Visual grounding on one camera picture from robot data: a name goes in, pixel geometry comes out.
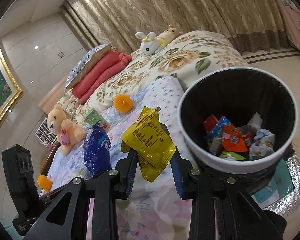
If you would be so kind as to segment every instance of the ceiling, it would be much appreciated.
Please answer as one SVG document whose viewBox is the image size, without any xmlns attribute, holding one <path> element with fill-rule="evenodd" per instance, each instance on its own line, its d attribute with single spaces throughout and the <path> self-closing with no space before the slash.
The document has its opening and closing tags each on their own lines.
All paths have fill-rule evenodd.
<svg viewBox="0 0 300 240">
<path fill-rule="evenodd" d="M 0 19 L 0 38 L 19 25 L 60 11 L 64 0 L 15 0 Z"/>
</svg>

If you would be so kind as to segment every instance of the pink pillow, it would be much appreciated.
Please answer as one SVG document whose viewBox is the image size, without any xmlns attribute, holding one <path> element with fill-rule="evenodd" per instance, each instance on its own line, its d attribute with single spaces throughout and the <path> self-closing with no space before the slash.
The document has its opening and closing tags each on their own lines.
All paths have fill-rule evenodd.
<svg viewBox="0 0 300 240">
<path fill-rule="evenodd" d="M 101 75 L 97 78 L 95 83 L 90 87 L 90 89 L 81 97 L 79 98 L 80 104 L 85 104 L 89 97 L 93 94 L 93 92 L 105 81 L 107 81 L 109 78 L 113 77 L 120 71 L 124 70 L 124 68 L 128 65 L 128 63 L 131 60 L 130 55 L 125 55 L 122 57 L 122 59 L 111 66 L 110 68 L 106 69 L 101 73 Z"/>
<path fill-rule="evenodd" d="M 300 50 L 300 11 L 291 0 L 277 0 L 288 39 Z"/>
<path fill-rule="evenodd" d="M 72 89 L 72 94 L 80 98 L 82 97 L 89 88 L 94 84 L 98 77 L 125 56 L 123 52 L 119 50 L 109 51 L 99 62 L 89 71 L 89 73 Z"/>
</svg>

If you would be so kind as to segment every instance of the wooden bed frame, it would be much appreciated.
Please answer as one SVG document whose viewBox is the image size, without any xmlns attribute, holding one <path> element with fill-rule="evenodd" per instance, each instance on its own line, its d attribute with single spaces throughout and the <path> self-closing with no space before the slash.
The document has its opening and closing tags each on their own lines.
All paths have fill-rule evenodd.
<svg viewBox="0 0 300 240">
<path fill-rule="evenodd" d="M 51 167 L 54 155 L 56 154 L 56 152 L 60 146 L 61 146 L 61 143 L 59 143 L 59 142 L 56 142 L 56 144 L 53 146 L 52 150 L 49 153 L 47 160 L 45 161 L 43 167 L 41 168 L 41 171 L 40 171 L 41 175 L 47 176 L 49 169 Z"/>
</svg>

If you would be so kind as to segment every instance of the candy wrapper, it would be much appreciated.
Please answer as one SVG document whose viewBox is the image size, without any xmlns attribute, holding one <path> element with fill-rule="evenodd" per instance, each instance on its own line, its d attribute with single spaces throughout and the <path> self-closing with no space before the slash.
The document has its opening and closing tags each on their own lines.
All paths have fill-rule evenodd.
<svg viewBox="0 0 300 240">
<path fill-rule="evenodd" d="M 150 108 L 145 106 L 142 109 L 140 116 L 142 116 L 148 110 L 150 110 Z M 159 106 L 157 106 L 157 111 L 160 112 L 160 110 L 161 110 L 161 108 Z M 131 147 L 129 145 L 127 145 L 124 141 L 121 140 L 121 149 L 120 149 L 120 151 L 122 153 L 128 153 L 130 151 L 130 148 Z"/>
<path fill-rule="evenodd" d="M 241 133 L 244 143 L 249 148 L 252 144 L 252 137 L 253 137 L 251 124 L 246 124 L 244 126 L 238 127 L 238 130 Z"/>
<path fill-rule="evenodd" d="M 111 169 L 110 148 L 111 143 L 105 130 L 98 125 L 90 127 L 83 142 L 84 165 L 89 171 L 85 179 Z"/>
<path fill-rule="evenodd" d="M 137 151 L 142 177 L 149 182 L 163 172 L 176 151 L 160 125 L 157 108 L 145 106 L 139 119 L 121 135 L 121 139 Z"/>
<path fill-rule="evenodd" d="M 234 153 L 234 152 L 226 152 L 223 151 L 220 155 L 220 158 L 228 160 L 228 161 L 244 161 L 246 158 L 241 156 L 240 154 Z"/>
<path fill-rule="evenodd" d="M 249 149 L 249 160 L 257 160 L 274 153 L 275 135 L 266 129 L 259 129 L 254 137 L 254 143 Z"/>
<path fill-rule="evenodd" d="M 219 123 L 212 129 L 212 131 L 206 135 L 206 140 L 208 142 L 208 146 L 211 147 L 212 141 L 214 137 L 221 138 L 223 125 L 230 125 L 231 122 L 224 116 L 221 117 Z"/>
<path fill-rule="evenodd" d="M 274 145 L 274 140 L 275 140 L 275 135 L 269 130 L 265 130 L 265 129 L 259 129 L 257 131 L 256 136 L 254 137 L 255 142 L 264 144 L 272 149 Z"/>
<path fill-rule="evenodd" d="M 254 134 L 261 128 L 262 121 L 261 115 L 258 113 L 255 113 L 253 117 L 251 117 L 248 125 Z"/>
<path fill-rule="evenodd" d="M 218 155 L 222 149 L 222 138 L 214 137 L 211 146 L 209 147 L 210 153 L 213 155 Z"/>
<path fill-rule="evenodd" d="M 253 143 L 249 149 L 249 161 L 258 160 L 274 153 L 274 150 L 264 144 Z"/>
<path fill-rule="evenodd" d="M 247 152 L 240 131 L 231 123 L 223 125 L 222 145 L 228 152 Z"/>
<path fill-rule="evenodd" d="M 214 114 L 210 115 L 204 122 L 204 128 L 206 129 L 207 134 L 209 134 L 212 129 L 218 124 L 218 119 Z"/>
</svg>

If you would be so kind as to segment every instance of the orange object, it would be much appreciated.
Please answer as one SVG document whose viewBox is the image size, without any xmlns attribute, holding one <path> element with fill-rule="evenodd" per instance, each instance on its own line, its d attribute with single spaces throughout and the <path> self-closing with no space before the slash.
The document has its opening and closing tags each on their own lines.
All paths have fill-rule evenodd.
<svg viewBox="0 0 300 240">
<path fill-rule="evenodd" d="M 223 125 L 222 145 L 228 152 L 247 152 L 248 148 L 239 130 L 231 123 Z"/>
<path fill-rule="evenodd" d="M 40 175 L 38 178 L 38 185 L 43 188 L 45 192 L 49 192 L 52 187 L 52 181 L 44 175 Z"/>
<path fill-rule="evenodd" d="M 125 114 L 133 108 L 133 101 L 128 95 L 119 94 L 114 97 L 113 106 L 120 114 Z"/>
</svg>

